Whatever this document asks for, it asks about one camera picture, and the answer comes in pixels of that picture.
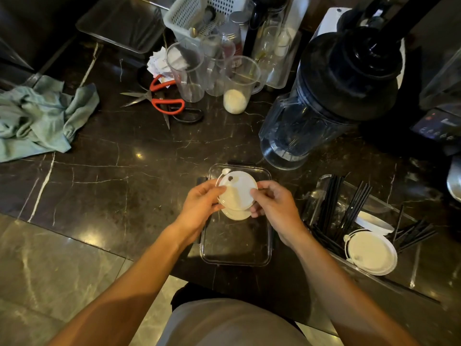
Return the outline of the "person's right hand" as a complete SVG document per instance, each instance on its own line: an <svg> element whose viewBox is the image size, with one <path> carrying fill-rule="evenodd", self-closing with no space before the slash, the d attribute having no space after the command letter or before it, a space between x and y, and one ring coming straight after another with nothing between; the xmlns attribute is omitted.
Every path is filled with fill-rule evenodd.
<svg viewBox="0 0 461 346"><path fill-rule="evenodd" d="M257 189L268 188L273 192L273 201L264 207L255 202L250 207L251 217L266 216L282 242L295 249L297 242L307 231L299 215L291 192L273 180L257 182Z"/></svg>

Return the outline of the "person's left hand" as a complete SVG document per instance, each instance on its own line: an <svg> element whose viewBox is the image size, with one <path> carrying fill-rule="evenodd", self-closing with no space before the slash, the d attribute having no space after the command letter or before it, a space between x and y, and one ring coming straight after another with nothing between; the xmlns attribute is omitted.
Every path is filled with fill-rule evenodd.
<svg viewBox="0 0 461 346"><path fill-rule="evenodd" d="M182 210L174 221L179 238L183 245L192 244L202 232L208 218L223 209L218 198L207 199L202 195L202 185L215 185L211 179L192 188L183 204Z"/></svg>

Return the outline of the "white cup lid with tab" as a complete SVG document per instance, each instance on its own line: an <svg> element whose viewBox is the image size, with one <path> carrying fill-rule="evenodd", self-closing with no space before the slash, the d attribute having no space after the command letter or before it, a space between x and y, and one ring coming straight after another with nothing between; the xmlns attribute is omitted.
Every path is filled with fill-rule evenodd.
<svg viewBox="0 0 461 346"><path fill-rule="evenodd" d="M247 172L224 168L215 185L226 188L225 192L218 196L218 202L226 209L244 211L254 203L250 191L257 188L257 182Z"/></svg>

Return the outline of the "plain white cup lid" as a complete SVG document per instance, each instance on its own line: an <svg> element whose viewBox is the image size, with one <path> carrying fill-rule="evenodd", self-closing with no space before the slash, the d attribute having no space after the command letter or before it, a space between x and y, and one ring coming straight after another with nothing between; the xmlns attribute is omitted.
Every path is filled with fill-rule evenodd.
<svg viewBox="0 0 461 346"><path fill-rule="evenodd" d="M249 210L232 210L223 208L221 209L221 212L233 221L243 221L251 216L251 212Z"/></svg>

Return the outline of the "person's left forearm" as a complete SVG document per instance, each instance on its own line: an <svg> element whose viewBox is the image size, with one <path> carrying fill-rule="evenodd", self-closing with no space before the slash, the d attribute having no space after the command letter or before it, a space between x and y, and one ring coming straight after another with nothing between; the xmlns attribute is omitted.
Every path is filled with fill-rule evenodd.
<svg viewBox="0 0 461 346"><path fill-rule="evenodd" d="M49 341L48 346L129 346L184 249L202 226L166 227L142 256Z"/></svg>

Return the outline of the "person's right forearm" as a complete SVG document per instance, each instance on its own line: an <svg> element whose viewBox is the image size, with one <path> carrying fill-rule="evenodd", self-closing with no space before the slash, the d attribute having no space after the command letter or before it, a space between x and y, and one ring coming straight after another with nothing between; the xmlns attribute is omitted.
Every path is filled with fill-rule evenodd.
<svg viewBox="0 0 461 346"><path fill-rule="evenodd" d="M299 258L308 283L344 346L419 346L355 285L303 225L291 228L282 237Z"/></svg>

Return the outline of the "bundle of black straws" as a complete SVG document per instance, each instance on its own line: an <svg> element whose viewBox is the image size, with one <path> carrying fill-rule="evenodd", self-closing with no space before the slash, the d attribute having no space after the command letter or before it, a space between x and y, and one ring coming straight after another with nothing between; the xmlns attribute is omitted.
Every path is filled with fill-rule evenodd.
<svg viewBox="0 0 461 346"><path fill-rule="evenodd" d="M358 187L345 177L324 175L306 199L301 219L320 244L336 256L346 258L343 236L364 229L355 223L360 211L387 222L395 231L387 238L400 253L437 234L435 226L426 220L415 220L399 209L371 195L372 186L361 182Z"/></svg>

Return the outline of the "clear cup with white powder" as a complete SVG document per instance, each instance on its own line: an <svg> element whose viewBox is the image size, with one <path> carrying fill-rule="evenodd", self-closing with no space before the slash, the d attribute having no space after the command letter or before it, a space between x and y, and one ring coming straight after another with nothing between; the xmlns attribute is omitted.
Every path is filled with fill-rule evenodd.
<svg viewBox="0 0 461 346"><path fill-rule="evenodd" d="M224 64L223 80L224 109L233 115L243 113L251 96L263 87L258 63L247 56L229 57Z"/></svg>

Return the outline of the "tall clear measuring cup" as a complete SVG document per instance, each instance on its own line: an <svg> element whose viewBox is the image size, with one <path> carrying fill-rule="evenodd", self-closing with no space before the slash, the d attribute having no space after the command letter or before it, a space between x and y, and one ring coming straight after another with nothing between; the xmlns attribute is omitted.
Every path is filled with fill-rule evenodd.
<svg viewBox="0 0 461 346"><path fill-rule="evenodd" d="M222 78L227 58L235 53L235 45L224 34L211 34L203 38L201 47L205 63L205 92L210 96L219 97L224 93Z"/></svg>

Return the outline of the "person's grey shirt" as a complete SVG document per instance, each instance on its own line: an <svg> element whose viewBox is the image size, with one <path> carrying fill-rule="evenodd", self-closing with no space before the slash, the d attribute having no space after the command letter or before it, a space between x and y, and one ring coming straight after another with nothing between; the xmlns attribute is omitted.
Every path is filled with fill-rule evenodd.
<svg viewBox="0 0 461 346"><path fill-rule="evenodd" d="M312 346L280 316L230 298L183 303L170 315L156 346Z"/></svg>

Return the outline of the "crumpled white paper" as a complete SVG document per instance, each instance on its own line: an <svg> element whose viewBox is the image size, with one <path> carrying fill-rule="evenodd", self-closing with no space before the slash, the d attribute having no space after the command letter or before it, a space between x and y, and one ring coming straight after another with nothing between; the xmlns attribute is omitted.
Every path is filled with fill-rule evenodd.
<svg viewBox="0 0 461 346"><path fill-rule="evenodd" d="M158 52L153 52L147 62L147 71L152 74L153 78L162 75L159 79L161 83L174 80L173 74L166 62L166 49L162 47Z"/></svg>

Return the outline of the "clear bin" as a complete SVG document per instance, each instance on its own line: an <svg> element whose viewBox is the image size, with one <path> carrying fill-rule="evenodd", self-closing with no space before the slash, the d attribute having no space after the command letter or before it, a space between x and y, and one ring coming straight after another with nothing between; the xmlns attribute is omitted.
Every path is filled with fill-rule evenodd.
<svg viewBox="0 0 461 346"><path fill-rule="evenodd" d="M342 257L336 256L330 252L330 254L337 259L340 263L342 263L347 269L351 271L351 273L357 277L366 277L377 284L390 289L393 292L403 294L405 292L413 293L414 295L428 300L430 302L436 303L441 305L441 301L439 299L430 296L429 293L423 293L416 289L416 274L419 265L419 252L420 252L420 245L423 243L420 242L415 246L412 246L400 253L397 252L398 263L397 267L389 274L384 276L375 276L366 273L365 271L361 270L360 268L354 266L352 263L346 261Z"/></svg>

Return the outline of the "green cloth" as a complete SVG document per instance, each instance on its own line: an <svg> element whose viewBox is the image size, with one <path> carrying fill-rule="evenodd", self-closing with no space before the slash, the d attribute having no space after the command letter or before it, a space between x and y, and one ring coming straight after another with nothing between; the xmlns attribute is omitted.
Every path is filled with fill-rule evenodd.
<svg viewBox="0 0 461 346"><path fill-rule="evenodd" d="M0 163L71 149L100 98L93 83L78 87L74 95L64 86L44 75L33 87L0 93Z"/></svg>

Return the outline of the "clear plastic tray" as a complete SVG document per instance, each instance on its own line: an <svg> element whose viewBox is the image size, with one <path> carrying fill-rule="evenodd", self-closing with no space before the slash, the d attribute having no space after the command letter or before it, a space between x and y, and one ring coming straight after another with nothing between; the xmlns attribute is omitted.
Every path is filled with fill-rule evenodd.
<svg viewBox="0 0 461 346"><path fill-rule="evenodd" d="M76 28L138 56L150 53L165 29L160 8L141 0L99 0Z"/></svg>

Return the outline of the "metal bowl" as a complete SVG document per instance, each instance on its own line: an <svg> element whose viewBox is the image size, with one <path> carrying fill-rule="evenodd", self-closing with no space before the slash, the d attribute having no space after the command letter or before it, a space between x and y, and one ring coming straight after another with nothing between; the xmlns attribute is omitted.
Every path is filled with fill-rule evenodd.
<svg viewBox="0 0 461 346"><path fill-rule="evenodd" d="M453 199L461 203L461 154L452 157L446 184Z"/></svg>

